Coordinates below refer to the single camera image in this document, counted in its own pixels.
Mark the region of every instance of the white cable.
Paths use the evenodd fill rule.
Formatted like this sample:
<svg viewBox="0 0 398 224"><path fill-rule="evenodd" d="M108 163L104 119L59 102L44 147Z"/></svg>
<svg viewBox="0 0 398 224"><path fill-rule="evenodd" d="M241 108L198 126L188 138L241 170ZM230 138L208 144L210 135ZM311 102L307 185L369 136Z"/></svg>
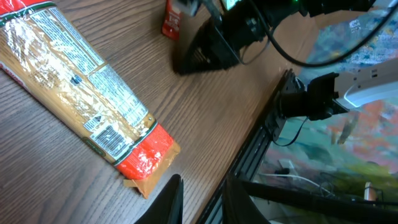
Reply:
<svg viewBox="0 0 398 224"><path fill-rule="evenodd" d="M331 192L328 191L327 189L324 189L323 187L321 187L319 184L315 183L314 181L308 180L307 178L301 177L301 176L299 176L299 175L289 175L289 174L259 174L259 175L269 176L269 177L295 177L295 178L300 178L300 179L302 179L302 180L306 180L306 181L310 182L311 184L313 184L313 185L315 185L315 186L317 186L317 187L320 187L322 190L328 192L329 194L334 195L333 193L331 193Z"/></svg>

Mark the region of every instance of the barcode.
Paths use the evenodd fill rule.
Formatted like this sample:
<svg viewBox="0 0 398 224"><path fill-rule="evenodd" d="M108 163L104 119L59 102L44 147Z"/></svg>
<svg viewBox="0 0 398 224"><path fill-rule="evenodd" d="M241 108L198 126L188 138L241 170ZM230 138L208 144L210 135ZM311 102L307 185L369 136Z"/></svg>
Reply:
<svg viewBox="0 0 398 224"><path fill-rule="evenodd" d="M96 115L83 125L88 131L93 132L95 127L97 127L101 122L101 115Z"/></svg>
<svg viewBox="0 0 398 224"><path fill-rule="evenodd" d="M98 135L92 135L91 137L95 143L114 158L120 156L120 153L130 145L123 136L113 129L112 125L107 126Z"/></svg>

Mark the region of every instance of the dry spaghetti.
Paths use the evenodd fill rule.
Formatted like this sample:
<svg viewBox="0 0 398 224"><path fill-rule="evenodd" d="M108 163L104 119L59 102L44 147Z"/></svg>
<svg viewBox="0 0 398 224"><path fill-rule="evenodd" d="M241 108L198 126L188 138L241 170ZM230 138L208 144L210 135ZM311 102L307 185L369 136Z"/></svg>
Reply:
<svg viewBox="0 0 398 224"><path fill-rule="evenodd" d="M145 197L180 151L52 2L0 0L0 67Z"/></svg>

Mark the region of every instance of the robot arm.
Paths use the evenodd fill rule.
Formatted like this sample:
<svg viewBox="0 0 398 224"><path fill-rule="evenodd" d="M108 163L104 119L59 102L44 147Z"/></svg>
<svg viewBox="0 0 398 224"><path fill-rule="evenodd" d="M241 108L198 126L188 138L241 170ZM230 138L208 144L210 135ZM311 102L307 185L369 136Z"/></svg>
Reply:
<svg viewBox="0 0 398 224"><path fill-rule="evenodd" d="M335 78L336 101L347 109L398 96L398 58Z"/></svg>
<svg viewBox="0 0 398 224"><path fill-rule="evenodd" d="M315 78L306 90L280 96L280 114L286 118L308 116L316 121L398 96L397 68L398 58L395 58L356 72L329 73Z"/></svg>

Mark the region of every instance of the wooden table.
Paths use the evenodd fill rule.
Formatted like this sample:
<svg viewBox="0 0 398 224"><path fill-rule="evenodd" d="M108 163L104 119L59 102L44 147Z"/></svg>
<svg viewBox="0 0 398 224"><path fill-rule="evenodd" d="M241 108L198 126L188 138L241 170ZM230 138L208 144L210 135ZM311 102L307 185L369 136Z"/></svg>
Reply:
<svg viewBox="0 0 398 224"><path fill-rule="evenodd" d="M145 200L123 187L116 169L0 72L0 223L132 223L175 173L185 182L183 222L194 222L291 64L271 46L250 66L180 77L171 66L175 43L160 34L164 0L56 2L182 152ZM185 16L182 31L192 36L208 16L203 9L195 18ZM297 14L275 32L281 46L301 60L316 36L313 20ZM251 46L246 60L263 44Z"/></svg>

